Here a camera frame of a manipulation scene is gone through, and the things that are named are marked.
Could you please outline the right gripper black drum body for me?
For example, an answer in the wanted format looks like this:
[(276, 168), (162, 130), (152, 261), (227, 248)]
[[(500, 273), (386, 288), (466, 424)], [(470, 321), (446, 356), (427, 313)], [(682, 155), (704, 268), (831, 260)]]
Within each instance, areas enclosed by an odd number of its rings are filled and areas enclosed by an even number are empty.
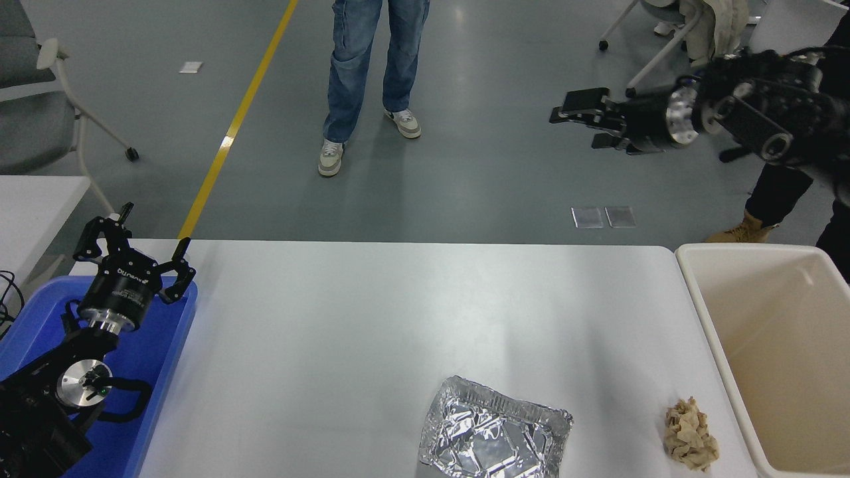
[(629, 155), (659, 153), (672, 149), (667, 126), (671, 90), (652, 90), (619, 103), (625, 130), (618, 146)]

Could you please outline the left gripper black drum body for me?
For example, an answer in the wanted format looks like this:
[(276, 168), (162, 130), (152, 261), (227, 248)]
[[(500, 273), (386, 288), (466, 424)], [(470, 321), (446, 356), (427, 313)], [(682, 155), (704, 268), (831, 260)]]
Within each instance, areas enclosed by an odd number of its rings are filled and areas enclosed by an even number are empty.
[(161, 276), (151, 270), (103, 264), (78, 305), (78, 315), (89, 323), (138, 329), (161, 288)]

